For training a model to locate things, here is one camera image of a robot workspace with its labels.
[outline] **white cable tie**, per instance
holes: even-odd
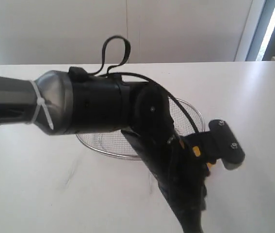
[[[54,127],[53,127],[52,119],[51,119],[48,107],[46,106],[45,99],[41,97],[39,89],[37,87],[37,84],[34,81],[32,81],[32,80],[29,80],[29,81],[32,84],[32,86],[33,86],[33,88],[35,90],[36,96],[37,96],[37,106],[36,106],[34,115],[32,117],[32,120],[30,121],[30,124],[33,124],[36,121],[36,119],[38,117],[38,114],[39,114],[40,107],[42,106],[42,108],[43,108],[43,110],[45,112],[45,115],[46,115],[49,127],[50,127],[50,129],[53,130]]]

